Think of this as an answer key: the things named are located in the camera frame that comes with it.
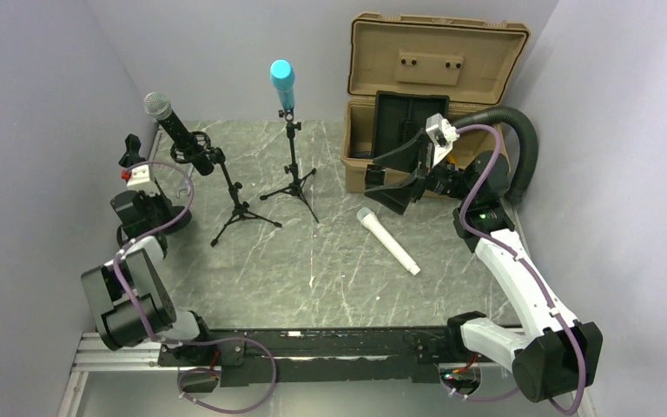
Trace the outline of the white microphone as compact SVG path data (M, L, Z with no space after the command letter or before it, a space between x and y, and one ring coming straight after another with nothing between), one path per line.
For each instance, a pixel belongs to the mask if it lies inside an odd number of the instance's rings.
M417 262L397 242L393 235L381 224L378 216L367 207L357 212L357 219L377 240L388 250L388 252L400 263L400 265L411 275L416 276L421 269Z

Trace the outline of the black round base mic stand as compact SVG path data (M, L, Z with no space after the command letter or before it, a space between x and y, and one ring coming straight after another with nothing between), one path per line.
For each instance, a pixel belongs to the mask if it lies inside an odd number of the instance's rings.
M110 205L121 222L119 234L136 238L174 220L183 211L183 206L170 201L149 165L135 168L135 165L146 162L139 153L142 146L139 137L128 134L124 144L125 152L118 164L122 167L121 178L126 182L127 190L116 195Z

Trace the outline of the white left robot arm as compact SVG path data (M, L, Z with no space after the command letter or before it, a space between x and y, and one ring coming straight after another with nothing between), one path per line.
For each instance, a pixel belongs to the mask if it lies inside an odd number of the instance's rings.
M157 271L168 252L163 225L171 233L186 226L192 215L175 206L164 193L150 196L123 191L110 201L121 224L117 230L118 259L111 259L81 275L81 283L96 331L113 350L134 347L146 340L180 348L195 365L208 362L215 341L205 322L191 311L175 308Z

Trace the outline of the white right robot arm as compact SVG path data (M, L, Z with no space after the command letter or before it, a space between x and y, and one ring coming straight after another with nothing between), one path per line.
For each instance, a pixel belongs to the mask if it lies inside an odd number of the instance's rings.
M368 179L365 194L395 213L431 190L459 200L454 210L458 236L487 266L518 315L516 334L480 312L451 317L444 349L456 361L482 354L512 374L527 400L555 402L571 394L571 411L594 381L603 336L559 299L527 254L502 203L511 175L503 138L464 169L449 169L446 158L458 130L421 130L406 144L373 159L373 169L394 169L405 178L393 184Z

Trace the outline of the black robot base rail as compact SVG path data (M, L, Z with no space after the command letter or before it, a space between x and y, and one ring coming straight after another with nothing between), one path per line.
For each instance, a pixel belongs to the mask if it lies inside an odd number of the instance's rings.
M449 336L445 326L214 329L214 346L192 347L189 354L163 347L157 362L180 369L213 366L222 387L271 379L439 383L443 376L474 387L489 359L456 347Z

